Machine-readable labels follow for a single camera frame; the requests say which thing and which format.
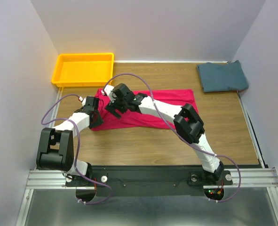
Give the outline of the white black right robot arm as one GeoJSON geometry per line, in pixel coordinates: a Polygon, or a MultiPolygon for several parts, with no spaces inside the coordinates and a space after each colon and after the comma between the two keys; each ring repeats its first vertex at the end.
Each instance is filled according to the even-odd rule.
{"type": "Polygon", "coordinates": [[[205,180],[210,184],[215,184],[222,179],[224,165],[208,143],[204,123],[192,105],[180,106],[158,101],[154,98],[152,91],[150,95],[134,94],[123,83],[115,87],[106,85],[103,94],[110,99],[105,109],[118,119],[127,111],[161,118],[183,142],[195,150],[201,162],[205,180]]]}

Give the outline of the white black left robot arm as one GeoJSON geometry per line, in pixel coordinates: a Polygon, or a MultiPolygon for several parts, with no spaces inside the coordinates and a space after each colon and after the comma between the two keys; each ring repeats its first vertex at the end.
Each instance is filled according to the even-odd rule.
{"type": "Polygon", "coordinates": [[[103,124],[99,113],[97,97],[78,97],[82,107],[69,118],[60,118],[61,124],[44,128],[40,134],[40,141],[36,157],[39,169],[59,170],[65,176],[74,175],[82,185],[87,186],[93,180],[92,166],[78,160],[74,154],[74,137],[80,139],[83,129],[92,129],[103,124]]]}

